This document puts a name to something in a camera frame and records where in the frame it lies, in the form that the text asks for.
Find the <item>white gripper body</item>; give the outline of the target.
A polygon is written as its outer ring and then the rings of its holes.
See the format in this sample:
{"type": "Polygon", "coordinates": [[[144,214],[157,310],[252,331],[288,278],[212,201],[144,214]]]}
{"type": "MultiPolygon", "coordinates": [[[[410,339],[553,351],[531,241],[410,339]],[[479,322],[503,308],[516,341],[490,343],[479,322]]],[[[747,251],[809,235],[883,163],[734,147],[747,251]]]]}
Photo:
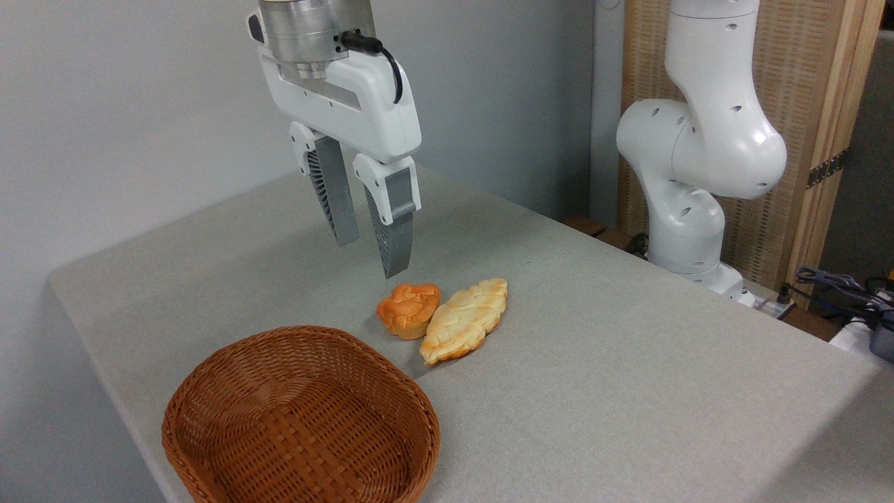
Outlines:
{"type": "Polygon", "coordinates": [[[261,13],[248,26],[275,105],[291,120],[328,135],[381,163],[413,154],[422,143],[416,105],[405,71],[394,102],[393,68],[383,55],[349,52],[329,61],[323,79],[301,78],[295,64],[272,57],[261,13]]]}

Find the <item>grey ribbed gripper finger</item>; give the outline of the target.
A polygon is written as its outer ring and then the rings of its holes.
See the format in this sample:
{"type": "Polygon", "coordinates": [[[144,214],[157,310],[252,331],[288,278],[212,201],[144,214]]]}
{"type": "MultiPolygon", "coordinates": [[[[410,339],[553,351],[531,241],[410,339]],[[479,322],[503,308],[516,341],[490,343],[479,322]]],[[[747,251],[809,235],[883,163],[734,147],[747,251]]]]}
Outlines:
{"type": "Polygon", "coordinates": [[[360,231],[341,143],[298,122],[291,123],[288,133],[300,174],[309,176],[337,244],[344,247],[357,241],[360,231]]]}
{"type": "Polygon", "coordinates": [[[394,277],[411,261],[414,212],[421,209],[416,164],[411,156],[381,163],[358,154],[353,169],[365,188],[384,277],[394,277]]]}

